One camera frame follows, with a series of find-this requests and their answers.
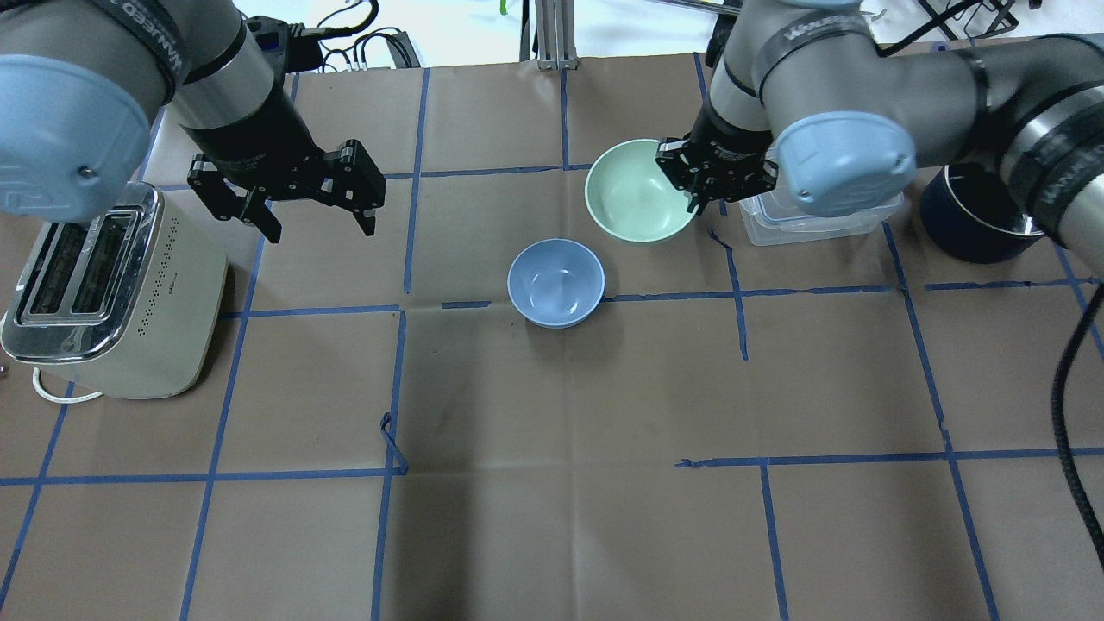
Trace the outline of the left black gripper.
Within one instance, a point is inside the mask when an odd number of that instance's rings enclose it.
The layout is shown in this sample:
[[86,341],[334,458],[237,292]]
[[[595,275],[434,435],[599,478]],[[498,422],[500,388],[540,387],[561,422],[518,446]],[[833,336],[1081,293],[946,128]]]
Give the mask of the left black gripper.
[[198,129],[185,119],[181,127],[198,147],[185,181],[217,220],[244,221],[279,244],[283,228],[269,202],[310,200],[342,208],[364,236],[375,235],[384,173],[355,139],[323,152],[283,87],[270,87],[256,110],[235,122]]

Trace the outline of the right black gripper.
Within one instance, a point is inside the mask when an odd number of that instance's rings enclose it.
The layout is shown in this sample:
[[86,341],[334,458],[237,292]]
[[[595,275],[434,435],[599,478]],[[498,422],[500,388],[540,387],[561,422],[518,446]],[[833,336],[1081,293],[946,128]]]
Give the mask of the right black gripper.
[[768,159],[767,130],[739,129],[703,102],[693,129],[668,137],[655,152],[655,164],[681,191],[689,215],[702,215],[711,201],[737,202],[776,188],[778,166]]

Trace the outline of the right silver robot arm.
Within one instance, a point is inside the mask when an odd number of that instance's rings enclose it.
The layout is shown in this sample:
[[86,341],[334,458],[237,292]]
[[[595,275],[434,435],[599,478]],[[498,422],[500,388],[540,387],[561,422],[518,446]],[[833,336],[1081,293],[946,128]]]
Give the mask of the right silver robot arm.
[[655,161],[698,215],[775,185],[849,215],[921,168],[974,162],[1101,270],[1101,35],[1057,33],[894,56],[856,1],[746,1],[693,130]]

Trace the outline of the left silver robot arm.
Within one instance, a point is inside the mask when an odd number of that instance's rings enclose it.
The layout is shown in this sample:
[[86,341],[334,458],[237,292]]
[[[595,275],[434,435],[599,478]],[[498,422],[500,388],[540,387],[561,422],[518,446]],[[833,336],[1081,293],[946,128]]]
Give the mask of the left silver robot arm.
[[185,181],[210,215],[279,242],[272,202],[311,200],[374,235],[384,173],[355,139],[316,145],[284,78],[354,28],[244,17],[231,1],[4,1],[3,212],[83,223],[123,194],[169,109],[198,147]]

